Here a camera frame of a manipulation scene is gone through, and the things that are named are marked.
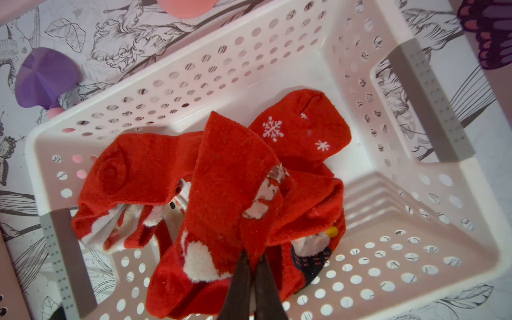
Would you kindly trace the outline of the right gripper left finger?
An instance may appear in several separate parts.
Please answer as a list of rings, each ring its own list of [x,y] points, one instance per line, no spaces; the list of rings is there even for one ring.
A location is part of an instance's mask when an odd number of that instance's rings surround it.
[[[247,252],[243,250],[217,320],[248,320],[250,301],[251,268]]]

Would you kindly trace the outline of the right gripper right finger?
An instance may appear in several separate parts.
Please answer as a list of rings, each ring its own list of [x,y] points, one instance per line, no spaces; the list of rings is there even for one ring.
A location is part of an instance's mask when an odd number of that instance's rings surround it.
[[[282,306],[279,291],[273,278],[269,261],[265,255],[258,261],[254,278],[255,286],[255,319],[256,320],[288,320]]]

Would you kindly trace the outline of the red penguin sock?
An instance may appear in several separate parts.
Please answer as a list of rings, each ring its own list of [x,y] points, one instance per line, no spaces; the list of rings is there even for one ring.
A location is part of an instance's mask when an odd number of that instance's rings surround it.
[[[332,172],[289,172],[291,183],[265,254],[282,300],[308,286],[346,231],[343,182]]]

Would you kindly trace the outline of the red bear sock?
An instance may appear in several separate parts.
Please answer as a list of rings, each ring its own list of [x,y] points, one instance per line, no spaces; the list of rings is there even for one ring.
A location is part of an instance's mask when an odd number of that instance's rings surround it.
[[[251,291],[283,204],[285,169],[250,129],[218,113],[207,121],[176,242],[153,273],[146,308],[158,318],[220,314],[245,250]]]

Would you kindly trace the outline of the red snowflake santa sock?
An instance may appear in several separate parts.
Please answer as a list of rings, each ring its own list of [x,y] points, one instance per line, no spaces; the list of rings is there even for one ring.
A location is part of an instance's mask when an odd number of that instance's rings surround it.
[[[249,126],[276,153],[286,169],[325,177],[324,164],[351,142],[351,131],[326,95],[301,89],[261,113]]]

